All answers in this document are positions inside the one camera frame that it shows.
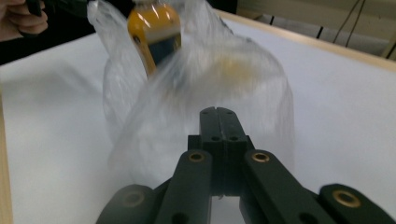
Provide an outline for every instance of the wooden table edge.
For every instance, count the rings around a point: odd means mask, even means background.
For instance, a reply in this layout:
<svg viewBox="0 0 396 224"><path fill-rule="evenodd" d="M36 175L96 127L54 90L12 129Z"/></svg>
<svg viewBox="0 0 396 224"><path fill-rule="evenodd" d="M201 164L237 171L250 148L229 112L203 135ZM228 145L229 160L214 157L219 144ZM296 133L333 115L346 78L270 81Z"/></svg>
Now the wooden table edge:
<svg viewBox="0 0 396 224"><path fill-rule="evenodd" d="M4 124L2 88L0 85L0 223L12 224L11 187L9 182L6 129Z"/></svg>

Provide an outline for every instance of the screw hole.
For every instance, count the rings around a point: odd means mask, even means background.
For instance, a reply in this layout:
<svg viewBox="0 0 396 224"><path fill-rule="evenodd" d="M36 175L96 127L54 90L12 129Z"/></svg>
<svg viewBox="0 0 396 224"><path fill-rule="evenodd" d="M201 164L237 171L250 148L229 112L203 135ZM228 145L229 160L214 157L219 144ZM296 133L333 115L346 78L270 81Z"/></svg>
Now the screw hole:
<svg viewBox="0 0 396 224"><path fill-rule="evenodd" d="M332 193L334 199L346 207L356 208L361 206L361 201L358 197L345 190L335 190Z"/></svg>
<svg viewBox="0 0 396 224"><path fill-rule="evenodd" d="M183 213L176 213L172 216L172 224L187 224L189 217Z"/></svg>
<svg viewBox="0 0 396 224"><path fill-rule="evenodd" d="M190 161L198 162L198 161L203 161L204 160L204 155L198 152L190 154Z"/></svg>
<svg viewBox="0 0 396 224"><path fill-rule="evenodd" d="M318 220L314 216L307 214L307 213L301 213L300 220L304 224L318 224Z"/></svg>
<svg viewBox="0 0 396 224"><path fill-rule="evenodd" d="M130 191L123 197L123 205L125 207L136 207L145 201L145 195L141 191Z"/></svg>
<svg viewBox="0 0 396 224"><path fill-rule="evenodd" d="M258 162L267 162L270 160L270 157L264 153L255 153L253 154L253 160Z"/></svg>

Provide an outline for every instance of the brass insert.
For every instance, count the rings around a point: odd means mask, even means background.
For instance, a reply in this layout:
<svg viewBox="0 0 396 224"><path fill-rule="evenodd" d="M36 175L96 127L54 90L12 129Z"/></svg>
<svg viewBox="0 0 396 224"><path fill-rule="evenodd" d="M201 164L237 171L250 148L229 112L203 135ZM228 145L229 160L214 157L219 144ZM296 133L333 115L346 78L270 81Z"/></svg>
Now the brass insert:
<svg viewBox="0 0 396 224"><path fill-rule="evenodd" d="M191 153L189 156L189 160L193 161L193 162L200 162L200 161L203 161L204 159L205 159L205 156L199 152Z"/></svg>
<svg viewBox="0 0 396 224"><path fill-rule="evenodd" d="M252 158L254 161L258 161L258 162L268 162L270 160L270 157L267 156L267 154L261 152L254 153Z"/></svg>
<svg viewBox="0 0 396 224"><path fill-rule="evenodd" d="M126 193L122 199L125 207L136 207L145 201L145 194L142 191L133 190Z"/></svg>
<svg viewBox="0 0 396 224"><path fill-rule="evenodd" d="M357 208L361 206L361 200L352 193L338 189L332 192L334 199L346 207Z"/></svg>

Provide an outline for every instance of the finger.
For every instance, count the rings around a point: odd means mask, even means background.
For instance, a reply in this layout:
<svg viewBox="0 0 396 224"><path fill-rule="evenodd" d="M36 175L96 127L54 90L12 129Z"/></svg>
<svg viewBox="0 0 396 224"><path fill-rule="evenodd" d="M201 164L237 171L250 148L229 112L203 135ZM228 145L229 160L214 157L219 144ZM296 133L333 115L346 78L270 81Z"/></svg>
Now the finger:
<svg viewBox="0 0 396 224"><path fill-rule="evenodd" d="M43 22L41 24L35 25L35 26L18 26L18 29L26 34L35 34L38 35L42 33L43 31L47 30L49 25L46 22Z"/></svg>
<svg viewBox="0 0 396 224"><path fill-rule="evenodd" d="M46 7L43 1L40 1L40 7L41 7L41 9ZM26 3L23 5L19 5L19 6L8 7L7 9L8 9L8 11L15 13L15 14L30 15L29 8L27 7Z"/></svg>
<svg viewBox="0 0 396 224"><path fill-rule="evenodd" d="M25 3L25 0L0 0L0 6L17 6Z"/></svg>
<svg viewBox="0 0 396 224"><path fill-rule="evenodd" d="M35 26L46 22L48 17L47 14L42 11L41 17L35 15L9 14L8 19L17 26Z"/></svg>
<svg viewBox="0 0 396 224"><path fill-rule="evenodd" d="M0 32L0 42L22 37L22 35L20 34L20 32L18 30L18 27L16 27L11 22L6 22L3 25L4 26L2 28L4 28L4 29L1 30L1 32Z"/></svg>

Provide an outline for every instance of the yellow object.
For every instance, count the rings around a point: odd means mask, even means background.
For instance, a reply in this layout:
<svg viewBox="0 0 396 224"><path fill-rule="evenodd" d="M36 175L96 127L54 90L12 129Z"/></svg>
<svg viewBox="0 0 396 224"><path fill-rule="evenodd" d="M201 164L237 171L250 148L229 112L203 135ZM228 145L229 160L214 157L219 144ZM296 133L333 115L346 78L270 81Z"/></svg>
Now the yellow object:
<svg viewBox="0 0 396 224"><path fill-rule="evenodd" d="M180 19L166 4L152 1L137 4L128 18L128 32L140 49L148 75L181 45Z"/></svg>

